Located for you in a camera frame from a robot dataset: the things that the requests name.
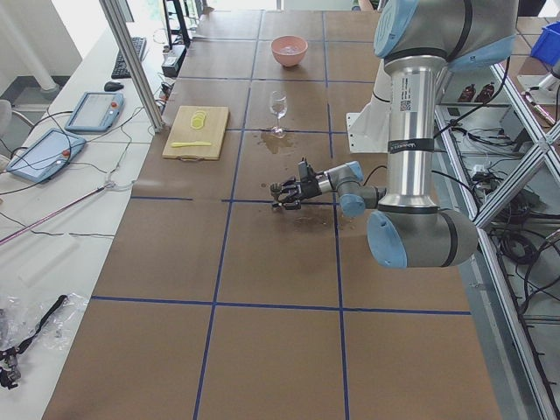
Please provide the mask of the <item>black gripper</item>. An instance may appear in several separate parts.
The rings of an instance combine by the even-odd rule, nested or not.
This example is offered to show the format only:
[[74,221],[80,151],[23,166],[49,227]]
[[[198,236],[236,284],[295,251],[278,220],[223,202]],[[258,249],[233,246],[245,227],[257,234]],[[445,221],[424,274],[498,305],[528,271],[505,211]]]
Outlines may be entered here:
[[272,207],[285,210],[299,210],[301,200],[309,200],[328,192],[328,177],[325,175],[302,178],[299,181],[295,176],[286,179],[281,183],[270,185],[271,193],[300,193],[281,198],[279,195],[273,196]]

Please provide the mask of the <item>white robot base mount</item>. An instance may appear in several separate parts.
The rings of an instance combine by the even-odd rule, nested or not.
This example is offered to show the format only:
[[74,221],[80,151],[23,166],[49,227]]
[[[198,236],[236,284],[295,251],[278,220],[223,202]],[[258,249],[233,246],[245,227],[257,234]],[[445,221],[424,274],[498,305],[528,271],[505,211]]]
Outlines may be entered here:
[[382,59],[370,102],[360,113],[346,114],[351,153],[386,153],[388,151],[390,103],[391,78],[384,70],[384,60]]

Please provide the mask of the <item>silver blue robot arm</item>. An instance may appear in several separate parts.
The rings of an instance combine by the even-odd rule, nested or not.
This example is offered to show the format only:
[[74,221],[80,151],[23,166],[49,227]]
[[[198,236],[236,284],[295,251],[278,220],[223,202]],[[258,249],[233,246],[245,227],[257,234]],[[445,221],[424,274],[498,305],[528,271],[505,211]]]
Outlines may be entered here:
[[367,241],[379,264],[404,269],[467,260],[477,248],[477,228],[431,198],[437,78],[445,69],[508,58],[517,13],[515,1],[389,2],[374,37],[391,80],[387,186],[365,185],[354,161],[321,172],[302,161],[297,177],[271,186],[274,206],[298,209],[303,200],[337,193],[344,215],[367,215]]

